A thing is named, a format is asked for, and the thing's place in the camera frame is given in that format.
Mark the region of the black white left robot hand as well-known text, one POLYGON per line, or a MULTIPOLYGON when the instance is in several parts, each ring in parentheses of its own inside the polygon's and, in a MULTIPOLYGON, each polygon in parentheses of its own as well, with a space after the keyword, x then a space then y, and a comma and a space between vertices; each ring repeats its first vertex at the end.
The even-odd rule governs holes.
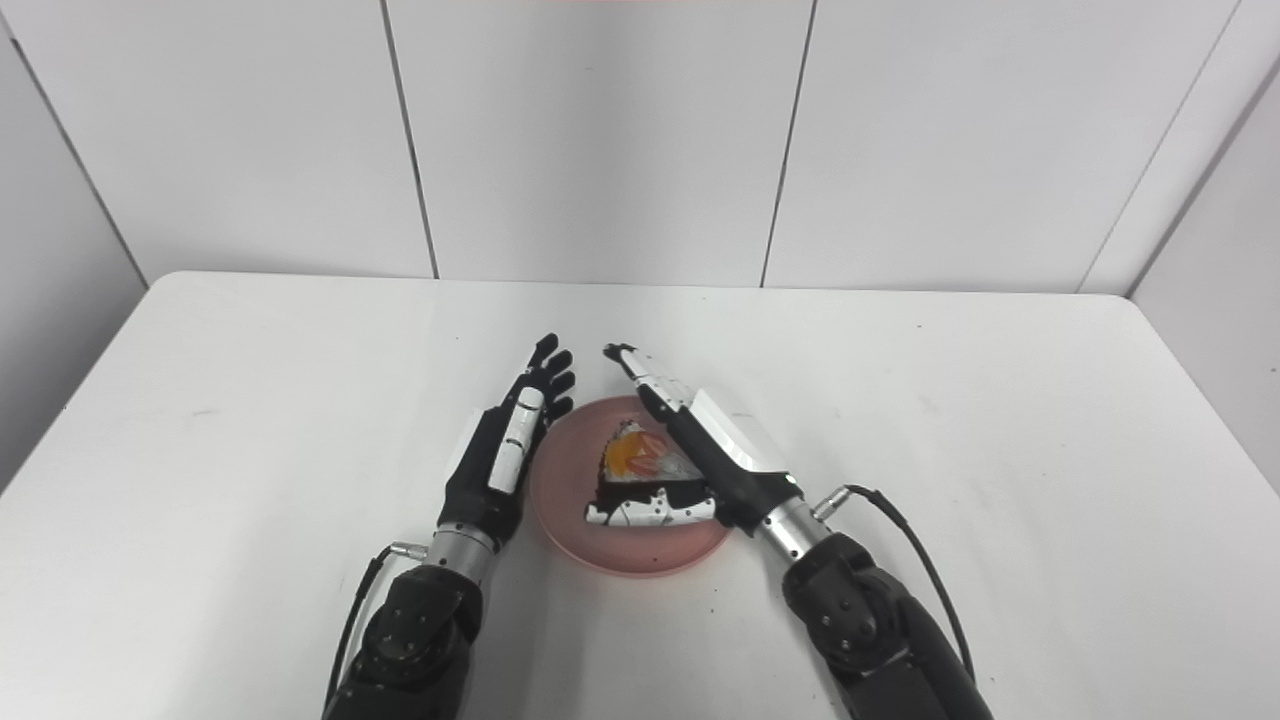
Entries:
POLYGON ((495 553, 524 518, 529 468, 548 430, 573 409, 573 355, 557 333, 540 338, 498 405, 477 415, 445 484, 442 529, 475 530, 495 553))

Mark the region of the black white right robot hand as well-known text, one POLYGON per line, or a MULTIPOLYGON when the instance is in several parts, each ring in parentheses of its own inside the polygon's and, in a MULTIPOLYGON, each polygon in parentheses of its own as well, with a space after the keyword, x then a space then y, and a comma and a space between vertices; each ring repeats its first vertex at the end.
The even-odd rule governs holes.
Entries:
POLYGON ((686 527, 718 521, 754 530, 801 491, 764 442, 748 434, 708 389, 690 389, 632 345, 605 357, 632 382, 652 423, 621 421, 600 455, 596 492, 584 509, 595 527, 686 527))

